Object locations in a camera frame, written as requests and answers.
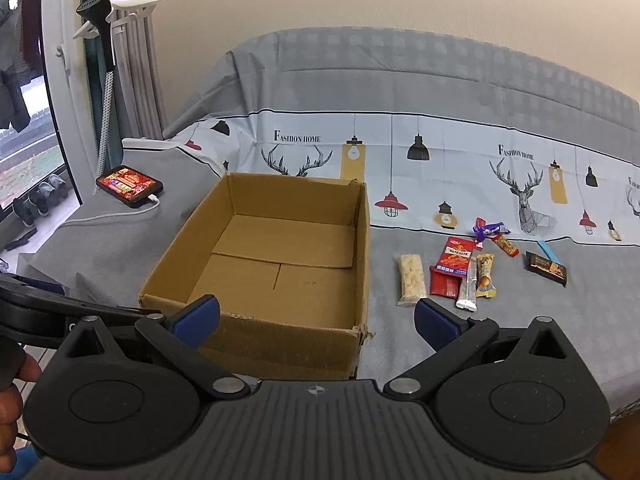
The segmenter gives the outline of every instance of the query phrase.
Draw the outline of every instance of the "black snack package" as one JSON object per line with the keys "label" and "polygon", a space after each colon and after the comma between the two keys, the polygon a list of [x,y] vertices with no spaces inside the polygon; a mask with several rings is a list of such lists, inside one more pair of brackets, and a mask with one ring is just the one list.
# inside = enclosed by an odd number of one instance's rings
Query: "black snack package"
{"label": "black snack package", "polygon": [[526,269],[566,286],[566,267],[527,251]]}

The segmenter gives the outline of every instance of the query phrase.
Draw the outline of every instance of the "tile floor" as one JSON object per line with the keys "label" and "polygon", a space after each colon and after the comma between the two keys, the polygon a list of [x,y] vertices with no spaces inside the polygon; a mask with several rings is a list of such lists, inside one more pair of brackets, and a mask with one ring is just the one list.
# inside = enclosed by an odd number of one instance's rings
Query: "tile floor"
{"label": "tile floor", "polygon": [[[47,241],[47,239],[53,234],[56,227],[58,227],[62,222],[64,222],[71,213],[73,213],[76,209],[78,209],[79,203],[75,194],[69,194],[67,198],[65,198],[60,204],[53,207],[48,216],[40,217],[36,216],[36,227],[38,228],[38,232],[34,234],[28,241],[26,245],[22,247],[18,247],[13,251],[0,251],[0,258],[6,261],[9,264],[9,272],[15,272],[17,263],[18,263],[18,254],[20,253],[35,253],[41,245]],[[24,231],[21,232],[16,238],[19,238],[23,234],[25,234],[30,229],[25,227]],[[25,346],[24,349],[35,357],[36,361],[40,364],[40,368],[44,369],[44,367],[49,363],[55,350],[44,349],[44,348],[36,348],[33,346]],[[29,396],[29,393],[33,389],[33,383],[25,383],[23,381],[19,381],[16,379],[14,384],[18,387],[22,394],[22,399],[26,400]],[[22,418],[18,421],[18,432],[26,434],[26,430],[24,428],[24,423],[22,422]],[[15,443],[15,449],[19,447],[23,447],[27,444],[27,441],[18,438]]]}

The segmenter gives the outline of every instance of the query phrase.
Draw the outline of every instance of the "blue wrapper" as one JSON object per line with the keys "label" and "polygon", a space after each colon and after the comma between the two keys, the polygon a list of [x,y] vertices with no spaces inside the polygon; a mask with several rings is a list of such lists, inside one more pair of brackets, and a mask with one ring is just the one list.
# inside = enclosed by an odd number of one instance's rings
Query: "blue wrapper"
{"label": "blue wrapper", "polygon": [[476,234],[476,241],[482,242],[487,238],[494,237],[496,235],[508,235],[509,231],[502,222],[497,224],[487,224],[483,226],[474,226],[474,233]]}

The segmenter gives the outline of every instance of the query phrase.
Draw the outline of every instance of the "curtain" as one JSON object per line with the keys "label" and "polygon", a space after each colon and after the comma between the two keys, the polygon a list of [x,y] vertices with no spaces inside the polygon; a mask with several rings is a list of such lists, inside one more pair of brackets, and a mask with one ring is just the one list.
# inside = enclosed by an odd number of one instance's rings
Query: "curtain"
{"label": "curtain", "polygon": [[162,139],[164,110],[150,16],[127,23],[121,32],[114,30],[113,48],[120,136]]}
{"label": "curtain", "polygon": [[[84,54],[89,79],[89,93],[91,96],[92,115],[94,119],[94,131],[96,145],[100,145],[100,128],[102,126],[102,91],[106,68],[104,65],[104,52],[100,38],[84,41]],[[122,163],[122,142],[118,128],[117,107],[111,107],[111,120],[109,123],[109,139],[107,143],[107,157],[104,162],[105,170],[115,168]]]}

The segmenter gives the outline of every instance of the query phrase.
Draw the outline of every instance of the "smartphone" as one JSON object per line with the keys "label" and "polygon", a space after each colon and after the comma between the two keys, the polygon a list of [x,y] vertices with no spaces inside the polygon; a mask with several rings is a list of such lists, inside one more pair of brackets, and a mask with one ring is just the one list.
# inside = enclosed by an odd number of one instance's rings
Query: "smartphone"
{"label": "smartphone", "polygon": [[129,207],[138,207],[149,195],[158,195],[162,191],[162,182],[128,166],[109,170],[95,181],[98,187]]}

